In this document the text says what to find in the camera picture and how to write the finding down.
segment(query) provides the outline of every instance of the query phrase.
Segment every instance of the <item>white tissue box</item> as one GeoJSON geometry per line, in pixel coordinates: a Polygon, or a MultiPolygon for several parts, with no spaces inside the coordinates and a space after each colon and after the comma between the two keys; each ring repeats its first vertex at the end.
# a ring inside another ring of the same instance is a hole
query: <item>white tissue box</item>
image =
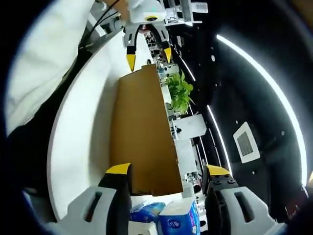
{"type": "Polygon", "coordinates": [[[164,235],[200,235],[200,220],[193,198],[169,203],[159,214],[164,235]]]}
{"type": "Polygon", "coordinates": [[[129,221],[129,235],[157,235],[157,227],[155,223],[140,223],[129,221]]]}

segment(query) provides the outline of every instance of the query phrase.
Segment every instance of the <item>blue tissue box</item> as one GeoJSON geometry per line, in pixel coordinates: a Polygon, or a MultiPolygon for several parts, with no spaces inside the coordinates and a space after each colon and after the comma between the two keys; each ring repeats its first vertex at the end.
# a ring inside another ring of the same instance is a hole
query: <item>blue tissue box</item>
{"type": "Polygon", "coordinates": [[[168,204],[159,214],[163,235],[200,235],[200,219],[192,198],[168,204]]]}
{"type": "Polygon", "coordinates": [[[131,221],[142,223],[158,223],[158,215],[165,208],[165,203],[154,202],[131,210],[131,221]]]}

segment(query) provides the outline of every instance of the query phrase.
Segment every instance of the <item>potted plant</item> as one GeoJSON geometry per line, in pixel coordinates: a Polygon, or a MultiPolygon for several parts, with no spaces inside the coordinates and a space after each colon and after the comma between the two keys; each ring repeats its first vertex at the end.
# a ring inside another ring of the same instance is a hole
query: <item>potted plant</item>
{"type": "Polygon", "coordinates": [[[164,83],[168,86],[171,94],[172,108],[182,114],[186,113],[189,101],[192,101],[189,95],[193,90],[193,86],[185,81],[184,73],[181,76],[178,72],[173,73],[165,79],[164,83]]]}

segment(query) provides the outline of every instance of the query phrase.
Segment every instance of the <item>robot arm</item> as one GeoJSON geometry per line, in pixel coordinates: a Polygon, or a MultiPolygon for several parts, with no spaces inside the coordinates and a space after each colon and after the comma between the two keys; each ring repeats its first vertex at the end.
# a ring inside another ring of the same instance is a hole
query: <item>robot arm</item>
{"type": "Polygon", "coordinates": [[[267,205],[247,187],[239,187],[222,167],[204,166],[202,190],[210,234],[274,235],[285,225],[271,218],[267,205]]]}
{"type": "Polygon", "coordinates": [[[136,60],[136,41],[139,28],[146,24],[151,30],[168,62],[171,60],[171,47],[164,19],[166,11],[157,0],[129,0],[130,21],[125,25],[124,44],[127,47],[127,61],[134,71],[136,60]]]}
{"type": "Polygon", "coordinates": [[[127,235],[131,201],[130,163],[110,168],[68,206],[67,215],[48,227],[59,235],[127,235]]]}

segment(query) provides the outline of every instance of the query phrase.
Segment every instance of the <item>tissue box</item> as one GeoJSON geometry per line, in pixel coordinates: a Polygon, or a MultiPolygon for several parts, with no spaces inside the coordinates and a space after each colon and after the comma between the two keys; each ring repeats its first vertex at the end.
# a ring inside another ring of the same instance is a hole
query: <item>tissue box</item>
{"type": "Polygon", "coordinates": [[[192,198],[168,204],[159,214],[164,235],[200,235],[200,219],[192,198]]]}
{"type": "Polygon", "coordinates": [[[155,223],[129,221],[128,235],[157,235],[157,227],[155,223]]]}
{"type": "Polygon", "coordinates": [[[165,203],[154,202],[149,205],[143,205],[131,210],[131,221],[143,223],[158,223],[158,215],[165,208],[165,203]]]}

